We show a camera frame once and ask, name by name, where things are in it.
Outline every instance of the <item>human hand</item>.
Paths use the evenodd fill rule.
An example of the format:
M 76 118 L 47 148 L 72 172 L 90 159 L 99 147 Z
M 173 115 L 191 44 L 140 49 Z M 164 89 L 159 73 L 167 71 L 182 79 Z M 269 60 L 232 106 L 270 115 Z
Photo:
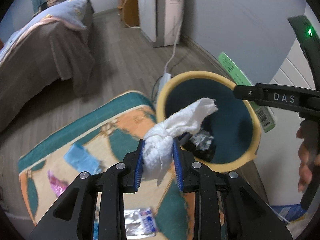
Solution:
M 296 137 L 303 139 L 301 127 L 297 131 Z M 298 156 L 301 160 L 301 164 L 299 167 L 300 179 L 299 179 L 299 183 L 298 183 L 298 192 L 301 192 L 306 189 L 306 187 L 309 185 L 309 183 L 311 182 L 311 179 L 312 179 L 312 173 L 311 173 L 311 170 L 309 169 L 308 164 L 307 164 L 309 161 L 309 158 L 310 158 L 310 153 L 309 153 L 308 149 L 306 148 L 304 141 L 300 145 L 300 148 L 298 151 Z M 320 154 L 315 158 L 314 164 L 320 166 Z

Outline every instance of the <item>rug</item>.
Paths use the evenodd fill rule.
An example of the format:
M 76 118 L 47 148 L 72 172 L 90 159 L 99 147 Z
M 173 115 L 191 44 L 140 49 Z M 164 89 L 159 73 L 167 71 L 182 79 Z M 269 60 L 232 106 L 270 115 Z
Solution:
M 152 103 L 142 93 L 129 91 L 53 133 L 21 157 L 21 190 L 34 224 L 57 199 L 47 172 L 68 184 L 79 174 L 63 159 L 73 143 L 83 145 L 105 171 L 135 151 L 155 122 Z M 154 240 L 192 239 L 194 194 L 181 194 L 174 178 L 171 167 L 159 187 L 156 180 L 143 181 L 136 194 L 124 194 L 125 209 L 152 208 L 160 231 Z

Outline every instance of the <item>wooden floor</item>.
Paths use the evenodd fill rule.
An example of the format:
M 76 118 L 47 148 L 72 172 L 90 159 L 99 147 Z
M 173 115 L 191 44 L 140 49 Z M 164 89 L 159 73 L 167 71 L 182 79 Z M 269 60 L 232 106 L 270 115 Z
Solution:
M 0 184 L 3 185 L 4 202 L 13 218 L 28 220 L 18 178 L 19 158 L 50 134 L 120 93 L 139 90 L 150 97 L 156 79 L 163 74 L 164 65 L 172 54 L 172 46 L 152 48 L 139 29 L 124 28 L 117 12 L 94 19 L 90 44 L 96 63 L 89 94 L 77 98 L 71 80 L 55 81 L 32 98 L 0 134 L 0 164 L 1 158 L 4 163 Z M 218 65 L 204 60 L 183 43 L 177 46 L 168 70 L 173 76 L 191 70 L 223 74 Z M 244 176 L 254 175 L 256 190 L 264 195 L 253 162 L 242 170 Z

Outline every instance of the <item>wooden cabinet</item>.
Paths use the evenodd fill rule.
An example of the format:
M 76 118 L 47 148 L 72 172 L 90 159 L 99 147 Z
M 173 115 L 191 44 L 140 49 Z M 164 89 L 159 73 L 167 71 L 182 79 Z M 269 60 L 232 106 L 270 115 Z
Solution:
M 118 0 L 119 17 L 121 21 L 124 21 L 129 26 L 138 26 L 139 23 L 139 11 L 138 0 L 127 0 L 123 6 L 125 0 Z

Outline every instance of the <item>white tower air conditioner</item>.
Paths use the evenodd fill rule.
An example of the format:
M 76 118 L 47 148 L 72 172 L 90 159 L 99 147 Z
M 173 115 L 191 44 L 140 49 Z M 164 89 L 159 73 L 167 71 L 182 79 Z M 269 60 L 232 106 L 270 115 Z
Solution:
M 183 18 L 183 0 L 138 0 L 140 27 L 151 46 L 174 44 Z

